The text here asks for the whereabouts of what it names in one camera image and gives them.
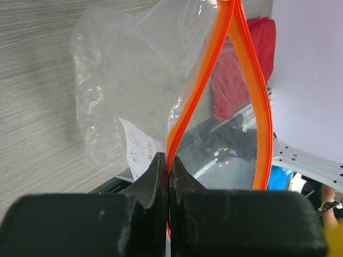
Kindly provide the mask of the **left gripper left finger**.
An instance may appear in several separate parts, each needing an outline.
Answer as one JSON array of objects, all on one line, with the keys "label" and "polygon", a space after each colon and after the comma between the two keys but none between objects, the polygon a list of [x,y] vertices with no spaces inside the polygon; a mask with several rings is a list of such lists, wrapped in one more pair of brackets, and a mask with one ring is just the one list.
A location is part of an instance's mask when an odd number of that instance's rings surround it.
[{"label": "left gripper left finger", "polygon": [[147,170],[124,193],[133,197],[126,256],[165,256],[167,235],[167,165],[156,153]]}]

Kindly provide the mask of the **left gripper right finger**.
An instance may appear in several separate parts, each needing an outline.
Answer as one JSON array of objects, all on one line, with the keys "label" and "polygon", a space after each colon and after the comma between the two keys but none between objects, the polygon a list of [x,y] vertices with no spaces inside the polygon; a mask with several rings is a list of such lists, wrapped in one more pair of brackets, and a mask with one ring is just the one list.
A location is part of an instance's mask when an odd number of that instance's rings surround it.
[{"label": "left gripper right finger", "polygon": [[176,157],[169,174],[169,235],[171,256],[209,256],[208,214],[201,202],[206,188]]}]

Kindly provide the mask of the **clear orange zip top bag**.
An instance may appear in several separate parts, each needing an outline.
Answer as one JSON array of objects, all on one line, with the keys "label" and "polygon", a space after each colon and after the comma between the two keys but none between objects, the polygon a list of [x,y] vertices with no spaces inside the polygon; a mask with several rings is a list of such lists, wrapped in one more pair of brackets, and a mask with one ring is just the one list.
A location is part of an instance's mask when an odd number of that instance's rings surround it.
[{"label": "clear orange zip top bag", "polygon": [[232,41],[250,94],[257,128],[251,190],[265,190],[273,155],[269,94],[242,1],[160,1],[146,13],[90,6],[71,39],[76,75],[77,120],[101,111],[166,107],[165,158],[172,169],[195,112],[214,116],[213,78],[226,38]]}]

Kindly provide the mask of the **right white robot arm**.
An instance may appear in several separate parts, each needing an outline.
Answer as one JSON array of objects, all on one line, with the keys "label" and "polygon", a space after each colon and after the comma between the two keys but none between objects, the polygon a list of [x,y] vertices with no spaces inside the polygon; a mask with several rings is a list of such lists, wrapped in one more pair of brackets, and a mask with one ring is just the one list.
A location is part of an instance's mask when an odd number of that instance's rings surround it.
[{"label": "right white robot arm", "polygon": [[274,133],[272,164],[342,192],[342,140],[321,147],[315,155],[282,142]]}]

